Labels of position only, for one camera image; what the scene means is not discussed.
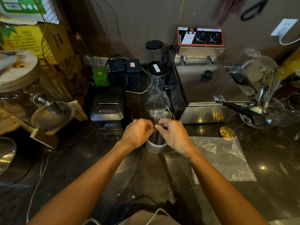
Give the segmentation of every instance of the forearm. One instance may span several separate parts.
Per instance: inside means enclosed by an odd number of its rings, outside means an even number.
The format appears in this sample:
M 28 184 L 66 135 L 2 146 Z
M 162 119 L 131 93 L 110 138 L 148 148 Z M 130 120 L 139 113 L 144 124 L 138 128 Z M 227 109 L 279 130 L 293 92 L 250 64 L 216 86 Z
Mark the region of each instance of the forearm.
M 196 147 L 189 151 L 188 159 L 221 224 L 268 224 L 260 213 L 205 159 Z
M 121 142 L 50 200 L 29 225 L 81 225 L 131 149 Z

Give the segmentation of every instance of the hand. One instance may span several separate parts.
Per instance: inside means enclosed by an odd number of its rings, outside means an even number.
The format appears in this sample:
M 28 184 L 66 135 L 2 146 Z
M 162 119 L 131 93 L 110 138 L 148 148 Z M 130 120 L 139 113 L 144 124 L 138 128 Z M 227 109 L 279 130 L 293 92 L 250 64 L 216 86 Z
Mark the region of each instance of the hand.
M 189 151 L 194 148 L 194 145 L 190 141 L 181 121 L 163 118 L 158 122 L 158 125 L 155 125 L 155 128 L 161 133 L 171 148 L 186 158 L 189 157 Z
M 131 150 L 140 147 L 154 132 L 153 123 L 147 119 L 134 119 L 125 129 L 121 141 Z

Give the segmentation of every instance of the wall outlet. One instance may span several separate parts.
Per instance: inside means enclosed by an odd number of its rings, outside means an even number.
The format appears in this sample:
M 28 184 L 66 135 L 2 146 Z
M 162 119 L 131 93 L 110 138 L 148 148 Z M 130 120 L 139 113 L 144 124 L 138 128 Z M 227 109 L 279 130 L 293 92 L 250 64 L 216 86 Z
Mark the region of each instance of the wall outlet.
M 298 19 L 283 19 L 271 35 L 280 36 L 282 38 L 297 21 Z

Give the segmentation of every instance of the printer warning label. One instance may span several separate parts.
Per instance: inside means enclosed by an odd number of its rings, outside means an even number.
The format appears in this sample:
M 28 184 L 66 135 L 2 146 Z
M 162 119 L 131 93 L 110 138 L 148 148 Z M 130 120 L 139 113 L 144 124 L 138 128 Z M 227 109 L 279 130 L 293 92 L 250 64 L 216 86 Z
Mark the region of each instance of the printer warning label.
M 101 109 L 99 113 L 114 113 L 115 109 Z

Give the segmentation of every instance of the dark blue box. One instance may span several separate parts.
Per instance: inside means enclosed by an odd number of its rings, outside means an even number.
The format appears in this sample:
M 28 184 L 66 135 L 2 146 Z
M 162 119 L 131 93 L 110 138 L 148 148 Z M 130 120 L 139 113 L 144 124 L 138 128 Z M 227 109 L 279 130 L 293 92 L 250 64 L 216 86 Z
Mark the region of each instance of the dark blue box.
M 139 92 L 141 90 L 141 69 L 139 60 L 127 59 L 126 71 L 128 89 Z
M 122 58 L 110 59 L 108 61 L 114 86 L 124 86 L 127 83 L 126 71 Z

